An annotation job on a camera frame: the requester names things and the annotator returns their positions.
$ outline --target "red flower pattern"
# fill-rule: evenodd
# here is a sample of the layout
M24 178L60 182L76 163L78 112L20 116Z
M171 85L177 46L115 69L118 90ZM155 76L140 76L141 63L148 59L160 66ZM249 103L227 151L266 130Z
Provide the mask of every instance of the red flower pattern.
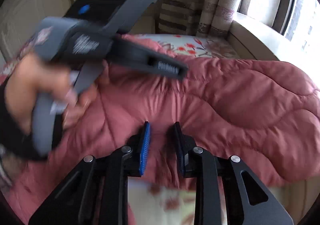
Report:
M201 41L198 38L194 38L194 40L199 44L202 45Z
M178 47L177 48L179 51L185 51L186 49L184 47Z
M165 201L164 211L177 210L180 207L179 197L170 198Z
M161 192L161 187L157 184L153 184L150 186L149 192L151 195L156 196Z
M195 48L196 46L194 44L186 43L186 47Z

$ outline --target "floral bedsheet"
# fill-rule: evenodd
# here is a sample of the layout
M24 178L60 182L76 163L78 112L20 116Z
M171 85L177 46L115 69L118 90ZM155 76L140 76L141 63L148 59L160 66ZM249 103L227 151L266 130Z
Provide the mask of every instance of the floral bedsheet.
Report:
M225 39L218 37L198 38L167 34L143 34L137 37L154 40L177 54L195 57L240 58Z

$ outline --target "pink comforter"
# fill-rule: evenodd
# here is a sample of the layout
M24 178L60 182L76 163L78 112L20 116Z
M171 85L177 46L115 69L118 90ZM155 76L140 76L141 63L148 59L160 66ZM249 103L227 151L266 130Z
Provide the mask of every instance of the pink comforter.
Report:
M136 42L165 52L151 40ZM152 183L194 187L194 180L178 176L165 136L176 121L214 155L240 156L268 186L320 173L319 90L304 72L284 62L176 58L190 69L182 82L106 69L98 98L77 126L46 163L30 162L7 196L23 222L84 156L110 154L146 120L151 145L143 179Z

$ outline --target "window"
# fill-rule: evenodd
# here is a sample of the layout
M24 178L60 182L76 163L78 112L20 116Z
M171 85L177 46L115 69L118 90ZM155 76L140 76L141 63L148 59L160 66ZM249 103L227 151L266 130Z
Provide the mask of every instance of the window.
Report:
M318 54L320 47L320 4L318 0L294 0L285 38L301 52Z

